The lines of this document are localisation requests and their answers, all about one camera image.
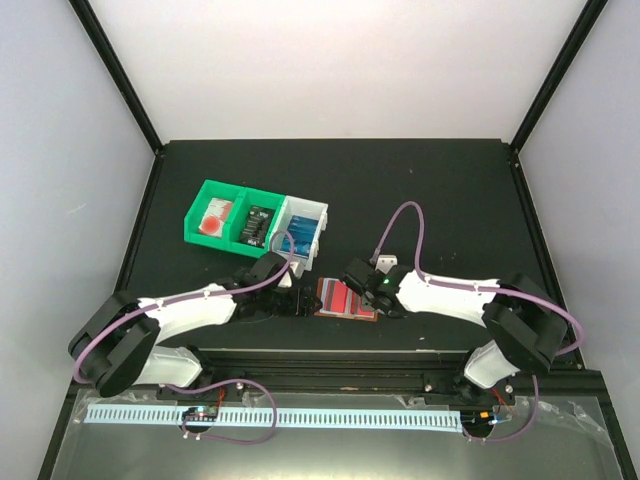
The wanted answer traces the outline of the white storage bin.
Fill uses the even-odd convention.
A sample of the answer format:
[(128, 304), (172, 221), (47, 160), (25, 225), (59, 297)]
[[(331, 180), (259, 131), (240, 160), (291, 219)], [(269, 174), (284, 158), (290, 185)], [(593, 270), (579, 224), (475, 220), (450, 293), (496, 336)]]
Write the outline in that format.
[(314, 260), (319, 253), (319, 240), (325, 231), (328, 221), (328, 205), (326, 203), (286, 196), (275, 217), (272, 232), (288, 231), (277, 234), (270, 241), (270, 250), (284, 257), (293, 249), (294, 260), (306, 271), (311, 271)]

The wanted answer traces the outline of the black cards stack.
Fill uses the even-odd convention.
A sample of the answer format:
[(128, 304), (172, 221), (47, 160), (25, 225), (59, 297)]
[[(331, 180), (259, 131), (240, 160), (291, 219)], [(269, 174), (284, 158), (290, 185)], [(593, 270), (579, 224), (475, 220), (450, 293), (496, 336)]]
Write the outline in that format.
[(252, 206), (246, 218), (239, 242), (257, 248), (265, 244), (275, 211), (270, 208)]

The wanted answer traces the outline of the green double storage bin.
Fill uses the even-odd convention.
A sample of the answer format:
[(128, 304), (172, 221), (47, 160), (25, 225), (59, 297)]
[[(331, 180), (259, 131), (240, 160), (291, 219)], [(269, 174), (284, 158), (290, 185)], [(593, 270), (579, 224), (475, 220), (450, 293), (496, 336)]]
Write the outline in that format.
[[(204, 211), (209, 201), (214, 197), (234, 202), (234, 206), (224, 227), (222, 238), (209, 237), (200, 234), (198, 231)], [(186, 243), (258, 258), (269, 250), (275, 217), (279, 213), (284, 198), (285, 196), (279, 193), (214, 180), (205, 180), (184, 218), (183, 239)], [(275, 211), (265, 239), (265, 244), (262, 248), (252, 247), (239, 242), (240, 233), (244, 228), (249, 209), (252, 206), (266, 207)]]

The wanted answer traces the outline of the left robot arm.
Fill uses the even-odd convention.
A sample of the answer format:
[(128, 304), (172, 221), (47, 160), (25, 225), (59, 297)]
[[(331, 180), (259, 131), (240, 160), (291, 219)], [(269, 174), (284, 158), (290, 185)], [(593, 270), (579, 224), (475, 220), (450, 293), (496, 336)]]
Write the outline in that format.
[(199, 289), (171, 296), (138, 298), (112, 294), (68, 345), (73, 378), (103, 397), (136, 385), (170, 385), (193, 399), (207, 397), (215, 376), (197, 347), (166, 341), (204, 327), (264, 313), (306, 317), (322, 307), (316, 292), (300, 283), (298, 262), (268, 252), (252, 267)]

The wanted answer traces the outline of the black frame post right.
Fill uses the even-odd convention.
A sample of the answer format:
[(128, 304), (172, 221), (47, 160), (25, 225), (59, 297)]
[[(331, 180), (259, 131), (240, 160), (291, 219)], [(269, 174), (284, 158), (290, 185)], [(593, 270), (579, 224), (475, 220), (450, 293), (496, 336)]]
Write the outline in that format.
[(588, 0), (583, 6), (509, 144), (513, 152), (522, 151), (607, 4)]

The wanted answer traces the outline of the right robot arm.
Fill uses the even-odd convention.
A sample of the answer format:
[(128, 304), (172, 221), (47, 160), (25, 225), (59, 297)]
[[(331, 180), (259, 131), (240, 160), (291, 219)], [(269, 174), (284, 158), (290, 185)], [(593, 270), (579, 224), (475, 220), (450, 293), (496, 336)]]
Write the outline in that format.
[(403, 265), (381, 269), (356, 258), (341, 281), (366, 306), (387, 317), (439, 314), (486, 330), (490, 340), (470, 350), (457, 372), (426, 374), (428, 393), (450, 405), (488, 405), (491, 390), (506, 385), (510, 377), (545, 375), (560, 355), (568, 330), (561, 309), (522, 274), (507, 282), (472, 281), (430, 276)]

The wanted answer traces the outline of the black frame post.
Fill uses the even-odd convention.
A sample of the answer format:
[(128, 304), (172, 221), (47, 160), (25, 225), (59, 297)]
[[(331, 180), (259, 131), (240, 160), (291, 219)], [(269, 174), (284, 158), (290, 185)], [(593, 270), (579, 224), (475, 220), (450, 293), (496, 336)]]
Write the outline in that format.
[(509, 144), (513, 152), (522, 151), (607, 4), (588, 0), (583, 6)]
[(156, 132), (91, 2), (88, 0), (69, 0), (68, 3), (80, 21), (147, 144), (152, 152), (158, 155), (163, 150), (163, 142)]

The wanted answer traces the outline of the blue cards stack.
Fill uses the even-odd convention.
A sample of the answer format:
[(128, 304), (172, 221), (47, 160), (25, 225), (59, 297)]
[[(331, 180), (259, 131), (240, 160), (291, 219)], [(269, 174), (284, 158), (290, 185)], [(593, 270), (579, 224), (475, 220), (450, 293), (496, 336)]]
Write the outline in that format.
[(294, 215), (287, 226), (293, 242), (285, 236), (280, 250), (289, 252), (293, 248), (295, 255), (308, 257), (317, 227), (317, 220)]

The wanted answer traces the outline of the black frame post left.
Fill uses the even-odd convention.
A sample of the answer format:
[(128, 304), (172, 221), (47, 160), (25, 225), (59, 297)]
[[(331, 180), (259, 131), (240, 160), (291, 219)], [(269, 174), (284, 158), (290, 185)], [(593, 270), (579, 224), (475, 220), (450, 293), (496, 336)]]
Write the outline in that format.
[(68, 3), (80, 21), (147, 144), (152, 152), (158, 155), (163, 150), (163, 142), (156, 132), (91, 2), (88, 0), (69, 0)]

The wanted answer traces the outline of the brown leather card holder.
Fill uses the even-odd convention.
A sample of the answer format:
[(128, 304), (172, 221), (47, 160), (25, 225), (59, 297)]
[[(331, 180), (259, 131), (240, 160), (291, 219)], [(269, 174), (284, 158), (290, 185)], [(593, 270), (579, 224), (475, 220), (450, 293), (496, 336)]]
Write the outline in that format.
[(315, 316), (365, 322), (378, 320), (378, 313), (366, 307), (361, 297), (339, 279), (319, 278), (317, 296), (320, 299), (321, 308)]

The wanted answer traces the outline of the red credit card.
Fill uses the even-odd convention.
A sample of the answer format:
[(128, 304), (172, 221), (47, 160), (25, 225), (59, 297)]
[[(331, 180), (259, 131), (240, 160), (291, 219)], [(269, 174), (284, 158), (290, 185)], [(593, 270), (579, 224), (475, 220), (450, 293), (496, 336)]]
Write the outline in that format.
[(365, 321), (377, 320), (377, 312), (360, 296), (354, 300), (354, 316)]
[(350, 313), (353, 292), (339, 280), (330, 280), (326, 292), (326, 308), (333, 313)]

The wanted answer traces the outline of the red white cards stack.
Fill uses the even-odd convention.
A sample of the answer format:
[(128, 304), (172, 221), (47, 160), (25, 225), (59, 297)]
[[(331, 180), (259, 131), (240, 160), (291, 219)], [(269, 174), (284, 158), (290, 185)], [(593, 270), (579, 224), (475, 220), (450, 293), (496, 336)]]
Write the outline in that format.
[(200, 234), (222, 238), (224, 227), (234, 206), (234, 202), (222, 198), (212, 198), (202, 216), (198, 231)]

